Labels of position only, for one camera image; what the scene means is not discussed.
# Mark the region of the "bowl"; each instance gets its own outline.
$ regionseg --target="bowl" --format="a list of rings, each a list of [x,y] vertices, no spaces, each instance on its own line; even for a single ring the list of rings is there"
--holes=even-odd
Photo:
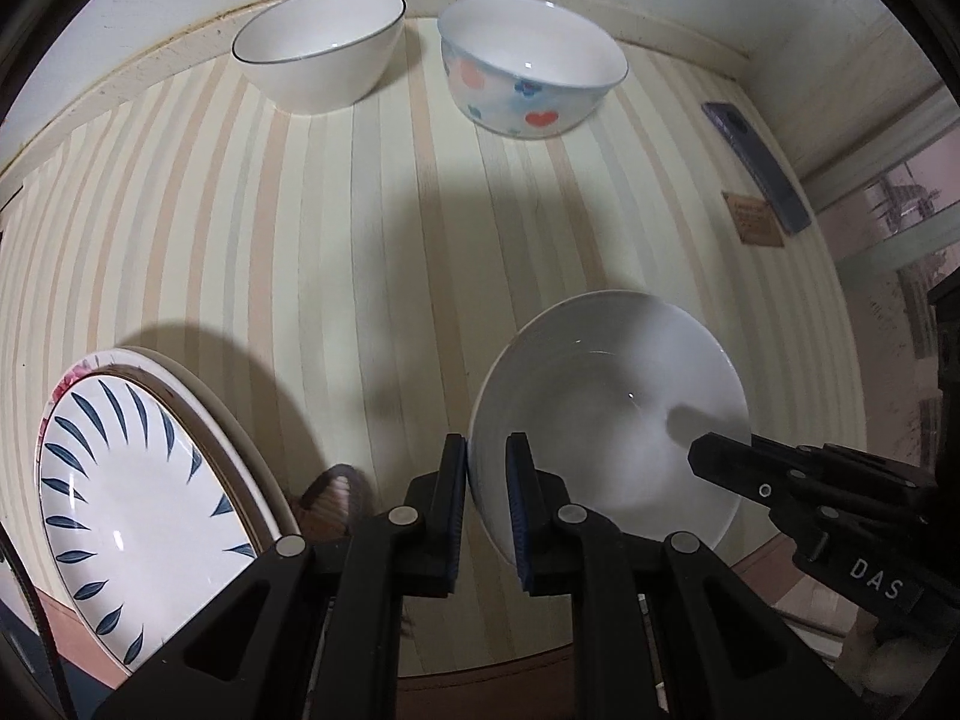
[[[603,29],[540,0],[459,0],[438,19],[457,107],[486,129],[546,138],[579,124],[627,76]]]
[[[353,105],[387,68],[404,0],[284,0],[233,39],[233,57],[278,108],[319,114]]]
[[[514,562],[504,450],[525,432],[536,467],[621,531],[696,533],[715,547],[739,496],[693,475],[710,432],[751,439],[740,379],[717,340],[644,293],[571,298],[526,325],[482,386],[469,428],[470,493],[491,541]]]

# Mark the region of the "table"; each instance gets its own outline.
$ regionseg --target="table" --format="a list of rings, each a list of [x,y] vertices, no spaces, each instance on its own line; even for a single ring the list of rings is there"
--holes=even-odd
[[[757,194],[699,110],[733,81],[625,46],[631,72],[549,141],[474,127],[445,89],[434,20],[408,20],[378,89],[320,117],[277,112],[222,56],[75,130],[0,218],[0,514],[35,583],[69,603],[32,478],[62,370],[137,344],[205,381],[287,490],[357,466],[378,504],[466,432],[502,347],[585,290],[648,290],[709,327],[754,431],[863,447],[856,350],[816,224],[746,247],[722,191]],[[744,506],[719,552],[774,533]],[[401,673],[469,668],[569,640],[467,512],[457,593],[413,599]]]

